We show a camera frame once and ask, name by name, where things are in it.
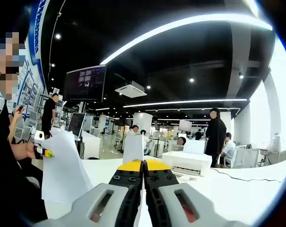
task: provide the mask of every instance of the hand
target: hand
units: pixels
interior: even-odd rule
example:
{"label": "hand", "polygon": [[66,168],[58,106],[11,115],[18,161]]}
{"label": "hand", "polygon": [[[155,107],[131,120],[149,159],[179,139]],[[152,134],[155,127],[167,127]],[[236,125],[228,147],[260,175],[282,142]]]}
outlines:
{"label": "hand", "polygon": [[24,108],[22,108],[20,111],[17,111],[17,109],[19,108],[20,106],[17,106],[15,109],[14,109],[14,116],[13,116],[13,119],[17,121],[20,120],[20,118],[22,117],[22,113],[24,111]]}
{"label": "hand", "polygon": [[26,143],[26,150],[27,150],[27,156],[30,157],[31,159],[35,159],[34,144]]}

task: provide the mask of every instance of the white printer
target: white printer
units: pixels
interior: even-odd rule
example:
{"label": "white printer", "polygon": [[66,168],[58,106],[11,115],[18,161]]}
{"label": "white printer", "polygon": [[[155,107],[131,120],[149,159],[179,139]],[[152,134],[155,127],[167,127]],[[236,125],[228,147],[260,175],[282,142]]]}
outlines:
{"label": "white printer", "polygon": [[173,173],[179,175],[205,176],[212,162],[212,157],[209,155],[179,151],[163,153],[162,158]]}

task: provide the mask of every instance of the ceiling spotlight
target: ceiling spotlight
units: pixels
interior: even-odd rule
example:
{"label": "ceiling spotlight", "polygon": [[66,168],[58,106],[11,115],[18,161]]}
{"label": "ceiling spotlight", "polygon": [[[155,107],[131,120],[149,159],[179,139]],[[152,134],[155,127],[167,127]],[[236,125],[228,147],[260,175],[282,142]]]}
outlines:
{"label": "ceiling spotlight", "polygon": [[57,33],[57,34],[55,35],[55,37],[56,37],[56,39],[61,39],[61,35],[60,35],[59,33]]}

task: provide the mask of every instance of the man in black jacket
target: man in black jacket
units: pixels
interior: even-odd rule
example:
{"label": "man in black jacket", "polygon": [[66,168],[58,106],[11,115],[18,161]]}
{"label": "man in black jacket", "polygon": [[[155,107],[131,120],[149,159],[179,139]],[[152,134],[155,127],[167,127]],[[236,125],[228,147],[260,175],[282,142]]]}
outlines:
{"label": "man in black jacket", "polygon": [[212,120],[206,131],[206,137],[209,138],[205,154],[212,156],[211,167],[215,167],[217,164],[218,156],[222,151],[225,136],[226,126],[220,119],[220,111],[217,108],[210,110],[210,117]]}

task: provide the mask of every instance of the white paper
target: white paper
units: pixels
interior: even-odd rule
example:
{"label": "white paper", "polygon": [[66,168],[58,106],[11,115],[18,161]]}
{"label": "white paper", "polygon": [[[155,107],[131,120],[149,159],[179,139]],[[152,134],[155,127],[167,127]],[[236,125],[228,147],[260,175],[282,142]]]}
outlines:
{"label": "white paper", "polygon": [[144,160],[144,139],[143,135],[127,136],[123,154],[123,164],[134,159]]}
{"label": "white paper", "polygon": [[93,188],[78,155],[72,132],[42,141],[54,158],[43,159],[42,199],[71,204]]}

